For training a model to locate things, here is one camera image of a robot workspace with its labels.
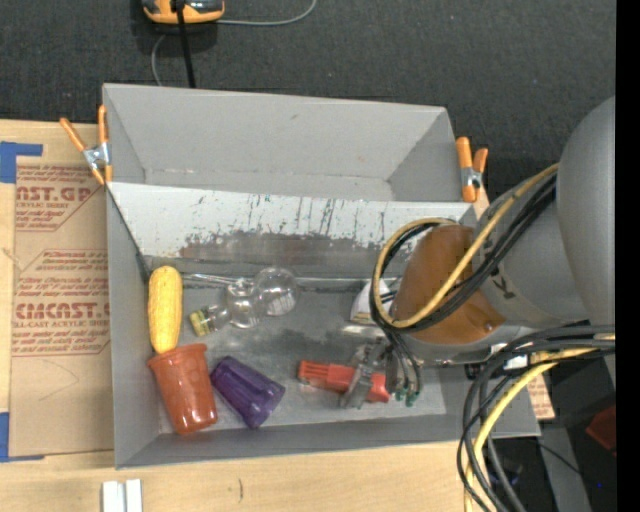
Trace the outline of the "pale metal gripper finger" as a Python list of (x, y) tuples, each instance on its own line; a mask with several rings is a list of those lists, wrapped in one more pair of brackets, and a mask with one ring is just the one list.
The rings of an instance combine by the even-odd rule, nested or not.
[(347, 390), (341, 396), (339, 405), (343, 409), (360, 409), (367, 401), (373, 387), (374, 372), (366, 367), (357, 367)]
[(352, 354), (349, 365), (352, 367), (365, 367), (371, 370), (381, 366), (381, 340), (368, 340), (359, 345)]

